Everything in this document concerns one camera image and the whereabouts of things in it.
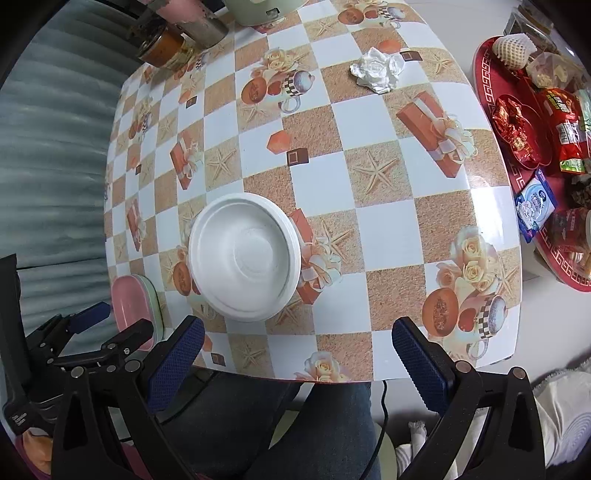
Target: pink container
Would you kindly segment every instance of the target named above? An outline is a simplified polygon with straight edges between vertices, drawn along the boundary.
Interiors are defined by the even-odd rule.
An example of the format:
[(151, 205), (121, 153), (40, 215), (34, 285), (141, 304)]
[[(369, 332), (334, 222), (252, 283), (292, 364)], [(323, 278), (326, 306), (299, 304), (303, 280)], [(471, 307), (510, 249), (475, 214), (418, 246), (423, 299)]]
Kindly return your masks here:
[(150, 299), (142, 282), (132, 275), (116, 278), (111, 287), (111, 299), (113, 301), (115, 322), (120, 332), (141, 319), (152, 322), (152, 325), (154, 325), (152, 338), (139, 347), (140, 350), (149, 352), (154, 346), (154, 337), (157, 330), (152, 309), (150, 308)]

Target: white plate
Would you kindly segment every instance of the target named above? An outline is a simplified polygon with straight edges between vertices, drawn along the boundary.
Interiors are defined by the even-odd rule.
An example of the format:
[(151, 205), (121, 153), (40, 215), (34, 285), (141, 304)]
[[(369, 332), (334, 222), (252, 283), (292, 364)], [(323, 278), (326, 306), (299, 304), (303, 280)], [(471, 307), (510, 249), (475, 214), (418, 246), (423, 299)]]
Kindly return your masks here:
[(207, 205), (195, 220), (189, 265), (215, 310), (256, 322), (278, 313), (296, 290), (300, 245), (287, 215), (272, 201), (231, 193)]

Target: black cable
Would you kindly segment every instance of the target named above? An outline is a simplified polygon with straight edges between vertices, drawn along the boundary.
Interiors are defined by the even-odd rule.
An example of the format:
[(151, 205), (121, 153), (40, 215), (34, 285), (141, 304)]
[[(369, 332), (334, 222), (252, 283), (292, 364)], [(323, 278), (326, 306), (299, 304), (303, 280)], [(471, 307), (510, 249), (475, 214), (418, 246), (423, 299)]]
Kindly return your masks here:
[[(202, 391), (205, 389), (205, 387), (207, 387), (207, 385), (209, 385), (209, 382), (211, 382), (212, 378), (213, 378), (213, 377), (215, 377), (216, 375), (217, 375), (217, 372), (213, 372), (213, 373), (211, 374), (211, 376), (210, 376), (210, 377), (209, 377), (209, 378), (208, 378), (206, 381), (203, 381), (203, 380), (201, 380), (200, 378), (198, 378), (198, 377), (197, 377), (197, 379), (198, 379), (200, 382), (202, 382), (202, 383), (203, 383), (203, 386), (201, 387), (201, 390), (199, 390), (197, 393), (195, 393), (195, 395), (193, 396), (193, 398), (191, 398), (191, 400), (189, 400), (188, 402), (186, 402), (186, 403), (185, 403), (185, 405), (184, 405), (184, 406), (183, 406), (183, 407), (182, 407), (182, 408), (181, 408), (181, 409), (180, 409), (178, 412), (176, 412), (176, 413), (175, 413), (174, 415), (172, 415), (170, 418), (167, 418), (166, 420), (164, 420), (164, 421), (161, 421), (161, 422), (160, 422), (160, 426), (162, 426), (162, 425), (166, 425), (166, 424), (167, 424), (169, 421), (172, 421), (172, 420), (174, 420), (174, 419), (175, 419), (175, 418), (177, 418), (177, 417), (178, 417), (178, 416), (179, 416), (181, 413), (183, 413), (183, 412), (184, 412), (184, 411), (187, 409), (187, 407), (188, 407), (188, 406), (189, 406), (189, 405), (190, 405), (190, 404), (193, 402), (193, 400), (195, 400), (195, 398), (196, 398), (196, 397), (198, 397), (198, 396), (199, 396), (199, 394), (200, 394), (200, 393), (201, 393), (201, 392), (202, 392)], [(128, 442), (128, 441), (130, 441), (130, 440), (133, 440), (133, 439), (132, 439), (131, 437), (125, 437), (125, 438), (123, 438), (123, 439), (119, 439), (119, 441), (120, 441), (121, 443), (125, 443), (125, 442)]]
[(388, 391), (388, 384), (385, 380), (382, 380), (382, 382), (384, 383), (384, 392), (382, 393), (382, 410), (384, 411), (384, 424), (382, 425), (382, 431), (379, 433), (378, 443), (376, 443), (375, 445), (374, 452), (371, 458), (369, 459), (369, 462), (365, 467), (365, 470), (359, 477), (359, 480), (365, 480), (365, 478), (369, 475), (369, 471), (374, 466), (375, 459), (378, 457), (379, 449), (382, 446), (382, 440), (384, 439), (384, 434), (386, 433), (386, 427), (388, 425), (388, 409), (386, 408), (385, 403), (386, 392)]

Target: starfish print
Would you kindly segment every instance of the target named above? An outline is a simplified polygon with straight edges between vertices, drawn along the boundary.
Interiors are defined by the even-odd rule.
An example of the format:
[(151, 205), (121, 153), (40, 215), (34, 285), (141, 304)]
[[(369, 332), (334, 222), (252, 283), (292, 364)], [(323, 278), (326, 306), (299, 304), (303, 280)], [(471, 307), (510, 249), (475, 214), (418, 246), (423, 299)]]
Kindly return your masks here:
[(295, 299), (289, 302), (285, 307), (283, 307), (283, 310), (279, 312), (279, 316), (277, 317), (275, 325), (282, 325), (283, 321), (286, 319), (288, 319), (292, 323), (297, 323), (297, 317), (293, 311), (301, 303), (302, 299)]
[(318, 32), (314, 34), (315, 37), (318, 38), (323, 33), (335, 33), (335, 29), (333, 28), (333, 26), (336, 25), (336, 23), (336, 20), (317, 20), (316, 25), (312, 26), (314, 30), (318, 30)]
[(198, 78), (198, 77), (200, 77), (200, 76), (201, 75), (196, 74), (196, 72), (195, 72), (189, 76), (189, 79), (187, 82), (183, 81), (183, 86), (181, 87), (181, 96), (183, 96), (187, 92), (191, 92), (191, 93), (197, 92), (197, 87), (199, 86), (199, 82), (201, 80), (201, 78)]
[(499, 259), (499, 268), (501, 270), (501, 272), (499, 273), (499, 280), (501, 281), (501, 286), (499, 287), (498, 290), (498, 295), (502, 295), (504, 292), (507, 292), (510, 296), (513, 295), (513, 291), (511, 290), (511, 285), (510, 285), (510, 281), (511, 279), (515, 276), (515, 274), (518, 272), (519, 267), (513, 267), (509, 272), (507, 272), (507, 270), (505, 270), (505, 265), (503, 264), (503, 262), (501, 261), (501, 259)]
[(438, 53), (429, 54), (423, 58), (424, 61), (428, 63), (434, 63), (436, 66), (435, 75), (439, 75), (443, 70), (448, 69), (453, 65), (452, 59), (447, 59), (442, 57)]
[(230, 171), (230, 169), (228, 168), (228, 165), (226, 165), (226, 164), (228, 163), (228, 160), (230, 160), (230, 158), (232, 158), (234, 156), (235, 153), (236, 153), (236, 148), (233, 148), (226, 155), (222, 155), (222, 151), (219, 148), (216, 149), (216, 157), (217, 158), (214, 160), (207, 161), (207, 165), (209, 165), (211, 167), (216, 167), (216, 171), (213, 173), (214, 180), (217, 178), (217, 176), (220, 174), (220, 172), (222, 170), (224, 172), (226, 172), (228, 175), (232, 175), (232, 172)]
[(351, 170), (369, 175), (369, 183), (367, 187), (365, 187), (365, 194), (367, 195), (369, 192), (371, 192), (380, 181), (383, 181), (388, 187), (390, 187), (392, 190), (395, 190), (394, 185), (392, 185), (390, 179), (384, 173), (396, 163), (396, 159), (393, 158), (392, 160), (389, 160), (386, 163), (378, 166), (378, 163), (375, 161), (374, 156), (369, 152), (369, 150), (365, 150), (365, 152), (368, 155), (370, 167), (362, 167), (360, 165), (351, 167)]
[(400, 101), (396, 101), (395, 103), (394, 102), (390, 103), (390, 105), (393, 106), (396, 109), (396, 111), (398, 112), (402, 108), (406, 107), (410, 102), (412, 102), (413, 98), (404, 90), (400, 90), (397, 93), (402, 94), (402, 98), (400, 99)]
[(240, 110), (248, 113), (248, 116), (246, 117), (247, 125), (259, 114), (264, 117), (269, 116), (269, 113), (261, 106), (260, 103), (255, 103), (253, 105), (247, 105), (244, 103), (240, 106)]
[(350, 228), (349, 230), (345, 230), (344, 232), (333, 235), (330, 232), (328, 226), (326, 226), (326, 223), (324, 222), (324, 220), (321, 220), (320, 224), (322, 226), (322, 233), (324, 234), (324, 237), (326, 238), (326, 244), (328, 244), (330, 250), (332, 252), (334, 252), (335, 254), (337, 254), (339, 257), (341, 257), (341, 259), (343, 261), (345, 261), (345, 255), (341, 251), (341, 249), (339, 248), (339, 243), (341, 243), (343, 240), (345, 240), (350, 235), (350, 233), (353, 231), (353, 229)]
[(168, 117), (163, 118), (160, 121), (160, 127), (158, 130), (158, 136), (160, 137), (160, 140), (166, 138), (173, 132), (173, 123), (174, 119)]
[(257, 365), (258, 364), (258, 358), (265, 353), (267, 350), (262, 348), (262, 349), (253, 349), (250, 345), (248, 345), (248, 343), (244, 343), (244, 346), (242, 348), (239, 349), (239, 352), (242, 354), (242, 356), (244, 357), (244, 360), (242, 362), (242, 368), (247, 368), (250, 365)]

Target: checkered tablecloth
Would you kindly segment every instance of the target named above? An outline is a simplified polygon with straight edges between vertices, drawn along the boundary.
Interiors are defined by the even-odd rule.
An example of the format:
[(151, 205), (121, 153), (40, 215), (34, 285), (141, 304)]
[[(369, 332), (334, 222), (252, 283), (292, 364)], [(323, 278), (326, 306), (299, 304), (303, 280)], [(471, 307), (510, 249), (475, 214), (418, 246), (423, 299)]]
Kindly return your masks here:
[[(407, 4), (376, 0), (310, 0), (256, 30), (221, 18), (227, 37), (182, 70), (145, 64), (123, 85), (106, 169), (111, 281), (149, 278), (169, 333), (188, 314), (203, 318), (196, 364), (213, 369), (405, 377), (391, 341), (405, 315), (454, 359), (511, 356), (521, 301), (511, 188), (469, 82), (429, 26)], [(349, 73), (371, 47), (409, 59), (381, 96)], [(186, 268), (192, 221), (230, 192), (275, 202), (305, 243), (298, 291), (263, 322), (217, 314)], [(452, 292), (426, 304), (442, 288)], [(504, 299), (505, 320), (475, 360), (478, 340), (458, 326), (477, 333), (466, 299), (490, 294)], [(459, 317), (451, 334), (428, 333), (431, 307), (426, 323)]]

